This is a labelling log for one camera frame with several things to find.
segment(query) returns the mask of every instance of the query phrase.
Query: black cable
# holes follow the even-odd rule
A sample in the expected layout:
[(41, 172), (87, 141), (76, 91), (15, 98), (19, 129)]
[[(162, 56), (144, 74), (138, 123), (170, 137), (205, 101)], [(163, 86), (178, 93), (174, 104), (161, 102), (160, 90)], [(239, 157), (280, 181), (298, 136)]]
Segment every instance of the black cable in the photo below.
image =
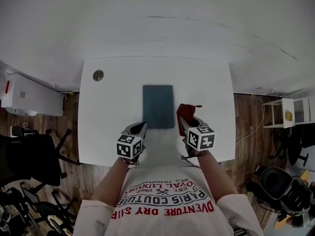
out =
[(270, 209), (267, 209), (267, 208), (265, 208), (265, 207), (262, 207), (261, 204), (260, 204), (260, 202), (258, 202), (258, 205), (259, 205), (261, 208), (263, 208), (264, 210), (271, 211), (271, 212), (273, 212), (273, 213), (276, 213), (276, 214), (279, 216), (278, 211), (276, 211), (276, 210), (270, 210)]
[(188, 159), (188, 158), (193, 158), (193, 157), (200, 157), (200, 156), (204, 156), (206, 154), (206, 151), (204, 150), (204, 151), (201, 151), (201, 152), (199, 152), (198, 154), (195, 154), (195, 155), (192, 155), (192, 156), (181, 156), (181, 159), (182, 160), (186, 160), (186, 159)]
[(200, 168), (199, 166), (197, 166), (197, 165), (194, 165), (192, 162), (190, 162), (189, 160), (187, 160), (187, 159), (184, 159), (186, 162), (189, 162), (192, 166), (194, 166), (194, 167), (197, 167), (197, 168)]
[(137, 160), (135, 163), (130, 161), (130, 162), (127, 162), (125, 161), (122, 157), (121, 157), (122, 161), (126, 164), (129, 164), (129, 165), (135, 165), (135, 166), (138, 166), (140, 163), (139, 163), (139, 160)]

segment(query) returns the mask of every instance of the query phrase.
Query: person's arm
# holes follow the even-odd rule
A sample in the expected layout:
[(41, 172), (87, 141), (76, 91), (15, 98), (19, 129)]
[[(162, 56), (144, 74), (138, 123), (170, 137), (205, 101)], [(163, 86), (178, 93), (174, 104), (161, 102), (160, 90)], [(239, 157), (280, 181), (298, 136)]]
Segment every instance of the person's arm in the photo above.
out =
[(116, 207), (118, 198), (128, 172), (128, 164), (117, 158), (116, 162), (96, 188), (91, 200), (98, 200)]
[(233, 181), (223, 171), (210, 152), (207, 151), (204, 156), (198, 157), (198, 161), (215, 202), (223, 196), (238, 194)]

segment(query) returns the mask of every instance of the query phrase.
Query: white table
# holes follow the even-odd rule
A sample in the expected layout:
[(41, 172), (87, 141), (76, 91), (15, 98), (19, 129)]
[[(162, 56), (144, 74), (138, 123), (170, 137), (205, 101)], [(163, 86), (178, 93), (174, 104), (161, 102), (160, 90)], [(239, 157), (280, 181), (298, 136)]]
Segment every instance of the white table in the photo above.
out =
[[(93, 80), (96, 70), (104, 72)], [(173, 85), (175, 110), (181, 103), (202, 105), (195, 116), (217, 132), (211, 150), (218, 161), (235, 157), (235, 111), (228, 63), (175, 57), (118, 57), (84, 63), (78, 116), (80, 162), (112, 166), (115, 141), (126, 126), (142, 121), (142, 86)], [(147, 131), (140, 167), (186, 164), (177, 120), (174, 129)]]

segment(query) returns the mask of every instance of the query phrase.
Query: wooden floor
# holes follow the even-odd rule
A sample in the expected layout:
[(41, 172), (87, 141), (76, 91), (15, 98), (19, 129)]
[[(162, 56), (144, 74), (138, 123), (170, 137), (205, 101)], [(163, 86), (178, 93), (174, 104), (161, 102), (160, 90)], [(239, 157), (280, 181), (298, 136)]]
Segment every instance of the wooden floor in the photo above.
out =
[[(275, 100), (272, 97), (261, 97), (264, 102)], [(261, 102), (249, 95), (234, 95), (235, 115), (236, 115), (236, 140), (248, 135), (256, 129), (262, 119), (263, 107)], [(46, 129), (52, 129), (51, 134), (55, 144), (58, 144), (60, 138), (69, 128), (72, 134), (67, 138), (62, 148), (62, 154), (73, 159), (78, 159), (78, 104), (79, 94), (68, 95), (64, 106), (63, 117), (47, 117), (36, 115), (34, 117), (20, 117), (9, 114), (4, 109), (0, 110), (0, 134), (9, 136), (10, 126), (22, 125), (24, 122), (29, 124), (29, 128), (37, 129), (39, 133), (44, 133)], [(266, 109), (265, 119), (263, 123), (269, 123), (271, 120), (271, 111)], [(235, 160), (228, 161), (224, 165), (227, 174), (233, 179), (240, 193), (246, 194), (244, 184), (249, 180), (251, 173), (254, 172), (256, 165), (278, 166), (284, 168), (285, 160), (269, 160), (268, 156), (274, 154), (279, 146), (277, 142), (270, 137), (270, 132), (281, 132), (281, 129), (264, 129), (260, 127), (257, 132), (253, 133), (249, 138), (244, 139), (236, 146)], [(61, 181), (59, 187), (45, 186), (38, 192), (41, 201), (49, 201), (54, 203), (51, 191), (58, 189), (60, 192), (60, 200), (66, 203), (77, 197), (79, 202), (73, 206), (73, 212), (77, 214), (83, 199), (89, 199), (94, 192), (98, 183), (106, 175), (109, 167), (82, 164), (74, 166), (63, 161), (61, 166), (64, 172), (67, 172), (67, 178)], [(26, 180), (26, 187), (35, 187), (39, 184), (34, 179)], [(18, 181), (8, 184), (5, 189), (10, 187), (20, 189)], [(264, 228), (270, 216), (269, 211), (260, 208), (255, 198), (247, 194), (259, 222)], [(47, 233), (50, 228), (45, 222), (40, 223), (42, 230)]]

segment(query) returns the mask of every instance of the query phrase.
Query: white wall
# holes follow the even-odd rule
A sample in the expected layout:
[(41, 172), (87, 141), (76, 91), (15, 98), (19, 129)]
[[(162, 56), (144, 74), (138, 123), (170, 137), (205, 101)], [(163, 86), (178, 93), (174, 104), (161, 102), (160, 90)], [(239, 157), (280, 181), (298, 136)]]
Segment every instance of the white wall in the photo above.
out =
[(315, 88), (314, 15), (315, 0), (0, 0), (0, 60), (79, 89), (87, 58), (212, 59), (237, 92), (292, 92)]

